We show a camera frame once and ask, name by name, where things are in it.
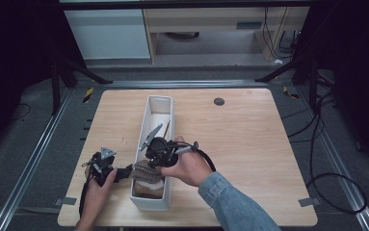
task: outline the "brown object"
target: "brown object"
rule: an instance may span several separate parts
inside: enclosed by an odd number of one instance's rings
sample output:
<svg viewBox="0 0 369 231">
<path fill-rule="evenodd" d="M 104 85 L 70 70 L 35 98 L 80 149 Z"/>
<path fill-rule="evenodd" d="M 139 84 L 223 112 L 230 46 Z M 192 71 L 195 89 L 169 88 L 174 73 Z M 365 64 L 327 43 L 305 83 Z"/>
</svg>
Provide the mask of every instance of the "brown object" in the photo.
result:
<svg viewBox="0 0 369 231">
<path fill-rule="evenodd" d="M 150 167 L 147 163 L 148 160 L 141 160 L 134 164 L 131 177 L 149 184 L 159 182 L 163 178 L 163 175 L 157 169 Z"/>
<path fill-rule="evenodd" d="M 161 188 L 151 189 L 145 183 L 141 181 L 135 181 L 134 192 L 138 197 L 151 198 L 151 199 L 161 199 L 163 197 L 164 183 L 163 180 L 159 181 L 160 184 L 153 184 L 153 186 L 158 185 Z"/>
</svg>

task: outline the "table top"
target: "table top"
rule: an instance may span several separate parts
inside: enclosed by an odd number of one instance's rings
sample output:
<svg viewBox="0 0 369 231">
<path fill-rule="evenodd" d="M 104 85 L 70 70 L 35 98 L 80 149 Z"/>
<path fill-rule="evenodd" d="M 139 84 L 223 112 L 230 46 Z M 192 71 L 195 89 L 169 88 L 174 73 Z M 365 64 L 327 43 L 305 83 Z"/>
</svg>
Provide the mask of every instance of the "table top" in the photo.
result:
<svg viewBox="0 0 369 231">
<path fill-rule="evenodd" d="M 308 198 L 274 98 L 266 89 L 107 90 L 103 93 L 92 127 L 73 173 L 63 205 L 62 226 L 79 220 L 79 199 L 85 183 L 83 163 L 103 145 L 117 151 L 114 166 L 135 161 L 139 136 L 150 95 L 173 98 L 175 135 L 198 141 L 214 165 L 234 187 L 259 203 L 279 226 L 312 226 L 313 206 Z M 214 99 L 224 100 L 222 106 Z M 167 212 L 140 211 L 129 198 L 131 179 L 112 187 L 109 202 L 97 226 L 220 226 L 197 188 L 173 179 L 171 208 Z"/>
</svg>

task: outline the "hand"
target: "hand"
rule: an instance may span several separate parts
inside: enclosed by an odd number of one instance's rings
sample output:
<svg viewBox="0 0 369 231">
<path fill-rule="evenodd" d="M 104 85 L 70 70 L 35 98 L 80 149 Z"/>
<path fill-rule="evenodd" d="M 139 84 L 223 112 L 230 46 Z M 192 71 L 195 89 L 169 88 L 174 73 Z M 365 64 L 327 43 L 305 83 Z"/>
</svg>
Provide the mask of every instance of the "hand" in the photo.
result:
<svg viewBox="0 0 369 231">
<path fill-rule="evenodd" d="M 174 141 L 184 142 L 182 137 Z M 198 187 L 211 173 L 211 167 L 196 151 L 189 151 L 178 155 L 178 162 L 172 167 L 160 167 L 159 170 L 165 176 L 180 179 L 190 186 Z"/>
<path fill-rule="evenodd" d="M 89 167 L 86 168 L 85 174 L 88 174 Z M 112 170 L 106 178 L 105 184 L 100 187 L 95 179 L 92 179 L 88 185 L 88 191 L 85 196 L 84 210 L 82 217 L 76 223 L 76 229 L 78 231 L 93 230 L 96 223 L 96 219 L 102 211 L 109 191 L 112 188 L 113 182 L 116 177 L 117 170 Z"/>
</svg>

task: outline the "denim sleeve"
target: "denim sleeve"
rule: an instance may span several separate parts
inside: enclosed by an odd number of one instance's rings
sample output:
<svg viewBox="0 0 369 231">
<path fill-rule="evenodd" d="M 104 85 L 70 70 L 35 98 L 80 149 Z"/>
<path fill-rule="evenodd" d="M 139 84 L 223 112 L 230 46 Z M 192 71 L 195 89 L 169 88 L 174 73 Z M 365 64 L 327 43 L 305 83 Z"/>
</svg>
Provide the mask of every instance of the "denim sleeve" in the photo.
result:
<svg viewBox="0 0 369 231">
<path fill-rule="evenodd" d="M 235 189 L 219 172 L 213 172 L 198 187 L 226 231 L 280 230 L 251 198 Z"/>
</svg>

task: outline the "aluminum rail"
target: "aluminum rail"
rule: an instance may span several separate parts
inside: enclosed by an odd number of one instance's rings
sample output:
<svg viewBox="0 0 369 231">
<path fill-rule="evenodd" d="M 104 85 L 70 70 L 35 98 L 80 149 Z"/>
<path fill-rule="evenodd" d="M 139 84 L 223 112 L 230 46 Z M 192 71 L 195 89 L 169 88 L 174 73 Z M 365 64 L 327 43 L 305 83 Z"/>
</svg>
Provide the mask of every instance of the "aluminum rail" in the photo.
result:
<svg viewBox="0 0 369 231">
<path fill-rule="evenodd" d="M 114 81 L 97 88 L 111 89 L 218 89 L 218 88 L 265 88 L 268 84 L 254 80 L 165 80 L 165 81 Z"/>
<path fill-rule="evenodd" d="M 53 133 L 58 125 L 59 120 L 64 113 L 67 101 L 69 99 L 70 94 L 72 93 L 72 89 L 66 89 L 64 91 L 64 96 L 62 99 L 62 106 L 59 109 L 59 112 L 56 115 L 51 116 L 48 124 L 45 127 L 45 130 L 40 137 L 40 140 L 35 147 L 27 165 L 21 173 L 18 181 L 16 182 L 13 191 L 11 192 L 9 198 L 5 202 L 3 208 L 0 211 L 0 231 L 6 230 L 8 225 L 10 224 L 11 219 L 13 218 L 13 214 L 18 208 L 19 202 L 22 199 L 22 196 L 25 194 L 25 191 L 28 188 L 28 185 L 34 176 L 35 171 L 40 163 L 40 159 L 49 144 Z"/>
</svg>

